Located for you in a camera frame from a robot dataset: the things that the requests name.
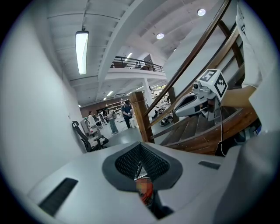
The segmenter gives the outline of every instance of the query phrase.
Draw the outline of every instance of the fluorescent ceiling light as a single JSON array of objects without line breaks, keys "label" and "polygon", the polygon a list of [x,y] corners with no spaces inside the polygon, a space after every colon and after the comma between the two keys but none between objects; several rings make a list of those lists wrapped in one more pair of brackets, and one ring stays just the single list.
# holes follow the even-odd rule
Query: fluorescent ceiling light
[{"label": "fluorescent ceiling light", "polygon": [[107,96],[111,95],[113,91],[110,91]]},{"label": "fluorescent ceiling light", "polygon": [[87,73],[88,31],[76,32],[76,56],[80,75]]},{"label": "fluorescent ceiling light", "polygon": [[157,39],[163,39],[163,37],[164,37],[165,35],[163,34],[163,33],[158,33],[157,34]]},{"label": "fluorescent ceiling light", "polygon": [[139,89],[141,89],[143,86],[141,86],[141,87],[139,87],[138,89],[136,89],[136,90],[139,90]]},{"label": "fluorescent ceiling light", "polygon": [[132,55],[132,53],[129,53],[129,55],[126,57],[125,61],[127,61],[127,59],[129,59],[131,55]]},{"label": "fluorescent ceiling light", "polygon": [[205,13],[206,13],[206,10],[205,10],[205,9],[199,9],[199,10],[197,11],[197,14],[198,14],[199,16],[204,16]]}]

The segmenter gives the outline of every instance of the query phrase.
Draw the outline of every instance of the man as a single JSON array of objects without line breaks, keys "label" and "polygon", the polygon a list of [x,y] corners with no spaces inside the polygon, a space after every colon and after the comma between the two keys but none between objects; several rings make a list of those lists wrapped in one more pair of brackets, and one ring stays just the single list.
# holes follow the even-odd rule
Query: man
[{"label": "man", "polygon": [[265,26],[243,0],[237,5],[236,25],[243,41],[245,79],[242,89],[226,91],[221,106],[252,107],[249,97],[274,73],[279,55]]},{"label": "man", "polygon": [[122,106],[122,113],[123,113],[123,118],[126,122],[127,128],[131,128],[130,127],[130,119],[132,118],[132,107],[130,105],[129,100],[126,100],[124,102],[124,105]]}]

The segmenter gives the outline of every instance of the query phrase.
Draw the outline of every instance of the dark shirt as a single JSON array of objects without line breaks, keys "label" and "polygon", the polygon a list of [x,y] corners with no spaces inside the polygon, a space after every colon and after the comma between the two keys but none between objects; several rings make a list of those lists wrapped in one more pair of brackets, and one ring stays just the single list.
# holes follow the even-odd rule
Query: dark shirt
[{"label": "dark shirt", "polygon": [[125,113],[130,113],[130,110],[131,110],[132,108],[131,108],[131,106],[130,105],[128,105],[128,106],[125,106],[125,105],[123,105],[122,106],[122,112],[125,112]]}]

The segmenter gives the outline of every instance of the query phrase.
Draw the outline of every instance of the balcony railing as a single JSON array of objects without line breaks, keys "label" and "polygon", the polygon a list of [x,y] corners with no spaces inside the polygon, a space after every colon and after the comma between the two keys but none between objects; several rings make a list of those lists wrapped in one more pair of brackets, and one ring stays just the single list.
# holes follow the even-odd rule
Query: balcony railing
[{"label": "balcony railing", "polygon": [[116,56],[112,62],[111,68],[127,68],[127,69],[139,69],[139,70],[148,70],[153,72],[165,73],[162,66],[141,61],[133,58],[119,57]]}]

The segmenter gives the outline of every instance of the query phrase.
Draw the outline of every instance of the ceiling pipe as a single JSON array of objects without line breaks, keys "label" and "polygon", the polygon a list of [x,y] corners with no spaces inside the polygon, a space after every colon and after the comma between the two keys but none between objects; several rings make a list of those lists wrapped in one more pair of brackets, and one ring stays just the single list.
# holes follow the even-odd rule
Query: ceiling pipe
[{"label": "ceiling pipe", "polygon": [[83,20],[82,20],[82,28],[81,30],[83,30],[84,28],[84,16],[86,15],[86,10],[87,10],[87,6],[88,6],[89,0],[87,0],[86,5],[84,7],[84,14],[83,14]]}]

